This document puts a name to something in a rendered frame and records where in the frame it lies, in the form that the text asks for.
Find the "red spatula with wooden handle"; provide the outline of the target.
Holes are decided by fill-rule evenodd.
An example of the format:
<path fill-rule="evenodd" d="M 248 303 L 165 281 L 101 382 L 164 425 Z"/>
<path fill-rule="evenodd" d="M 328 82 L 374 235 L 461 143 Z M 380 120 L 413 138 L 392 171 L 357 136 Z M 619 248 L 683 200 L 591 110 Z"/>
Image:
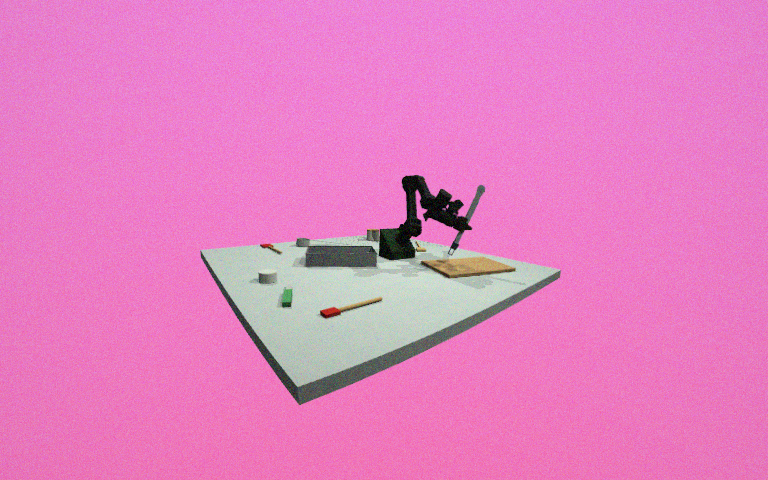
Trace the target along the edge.
<path fill-rule="evenodd" d="M 272 249 L 273 251 L 275 251 L 275 252 L 277 252 L 277 253 L 279 253 L 279 254 L 282 254 L 282 252 L 281 252 L 281 251 L 279 251 L 279 250 L 277 250 L 277 249 L 274 249 L 274 248 L 272 248 L 272 247 L 273 247 L 273 245 L 271 245 L 271 244 L 262 244 L 262 245 L 260 245 L 260 246 L 261 246 L 261 247 L 263 247 L 263 248 L 269 248 L 269 249 Z"/>

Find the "light brown wooden board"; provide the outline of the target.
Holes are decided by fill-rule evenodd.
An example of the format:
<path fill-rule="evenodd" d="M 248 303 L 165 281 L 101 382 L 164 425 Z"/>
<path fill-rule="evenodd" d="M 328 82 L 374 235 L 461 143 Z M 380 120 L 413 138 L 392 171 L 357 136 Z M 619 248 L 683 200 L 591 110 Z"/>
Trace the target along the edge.
<path fill-rule="evenodd" d="M 491 275 L 515 271 L 515 267 L 502 264 L 484 256 L 476 258 L 421 261 L 421 264 L 448 278 Z"/>

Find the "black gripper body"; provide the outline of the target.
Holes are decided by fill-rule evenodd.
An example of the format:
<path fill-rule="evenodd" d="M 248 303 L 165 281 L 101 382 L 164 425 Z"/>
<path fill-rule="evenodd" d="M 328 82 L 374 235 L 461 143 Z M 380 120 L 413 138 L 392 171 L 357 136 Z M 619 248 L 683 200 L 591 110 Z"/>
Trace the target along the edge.
<path fill-rule="evenodd" d="M 456 230 L 462 232 L 468 219 L 462 216 L 457 216 L 457 214 L 444 209 L 443 215 L 438 222 L 449 227 L 454 226 Z"/>

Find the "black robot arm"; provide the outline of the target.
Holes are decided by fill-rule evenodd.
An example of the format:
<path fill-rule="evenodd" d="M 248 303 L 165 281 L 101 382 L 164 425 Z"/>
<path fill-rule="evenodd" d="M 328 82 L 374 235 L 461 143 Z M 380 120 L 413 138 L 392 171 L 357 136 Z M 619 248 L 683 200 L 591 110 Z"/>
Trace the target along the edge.
<path fill-rule="evenodd" d="M 400 246 L 410 244 L 409 240 L 412 236 L 417 237 L 422 233 L 422 221 L 417 218 L 417 190 L 421 195 L 421 207 L 428 209 L 426 213 L 423 213 L 425 221 L 427 221 L 428 218 L 439 221 L 444 212 L 444 209 L 442 208 L 446 208 L 447 205 L 449 205 L 449 208 L 446 208 L 445 210 L 456 214 L 458 214 L 458 210 L 464 206 L 459 199 L 454 202 L 451 201 L 453 196 L 445 191 L 445 189 L 440 189 L 438 195 L 434 197 L 430 193 L 423 176 L 414 175 L 403 177 L 402 187 L 406 192 L 407 219 L 404 224 L 400 224 L 399 226 L 400 234 L 394 236 Z"/>

